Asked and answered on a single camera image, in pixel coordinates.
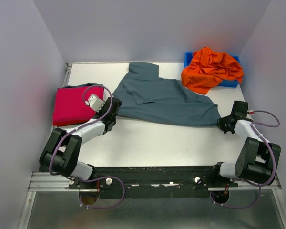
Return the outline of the grey blue t shirt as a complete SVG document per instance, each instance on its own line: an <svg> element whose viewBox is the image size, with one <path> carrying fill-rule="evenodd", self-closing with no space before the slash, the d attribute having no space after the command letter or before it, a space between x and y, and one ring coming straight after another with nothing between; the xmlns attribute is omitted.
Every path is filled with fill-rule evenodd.
<svg viewBox="0 0 286 229"><path fill-rule="evenodd" d="M113 96L122 102L119 115L148 122L205 127L215 126L221 117L209 97L180 80L159 77L159 66L146 62L129 64Z"/></svg>

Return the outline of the orange t shirt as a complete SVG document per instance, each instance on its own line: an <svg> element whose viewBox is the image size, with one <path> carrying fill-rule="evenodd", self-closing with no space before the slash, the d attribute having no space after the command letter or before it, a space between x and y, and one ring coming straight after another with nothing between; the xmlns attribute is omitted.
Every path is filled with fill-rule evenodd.
<svg viewBox="0 0 286 229"><path fill-rule="evenodd" d="M207 94L224 80L241 83L245 73L241 64L225 52L216 52L209 47L194 51L192 59L181 73L184 87Z"/></svg>

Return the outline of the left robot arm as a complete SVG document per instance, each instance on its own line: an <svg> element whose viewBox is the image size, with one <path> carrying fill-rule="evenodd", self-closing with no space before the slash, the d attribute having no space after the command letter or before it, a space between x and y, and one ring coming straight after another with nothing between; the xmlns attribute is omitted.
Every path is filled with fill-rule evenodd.
<svg viewBox="0 0 286 229"><path fill-rule="evenodd" d="M39 164L52 175L75 177L85 188L92 188L96 184L94 167L78 160L80 148L93 138L112 130L121 105L122 101L118 98L108 98L86 123L68 130L55 128L41 153Z"/></svg>

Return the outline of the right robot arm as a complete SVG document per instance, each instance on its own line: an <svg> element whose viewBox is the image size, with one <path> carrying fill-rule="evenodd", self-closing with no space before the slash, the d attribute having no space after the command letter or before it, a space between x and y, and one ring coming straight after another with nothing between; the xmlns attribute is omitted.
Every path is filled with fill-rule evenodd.
<svg viewBox="0 0 286 229"><path fill-rule="evenodd" d="M256 125L263 125L271 128L280 126L275 115L276 125L267 125L254 122L248 115L268 111L248 110L248 103L234 101L230 115L218 119L216 126L223 133L237 134L244 142L239 157L235 162L218 162L213 166L210 174L210 182L215 187L220 187L227 180L244 181L255 187L264 187L273 183L276 176L276 169L281 153L281 147L268 141L258 131Z"/></svg>

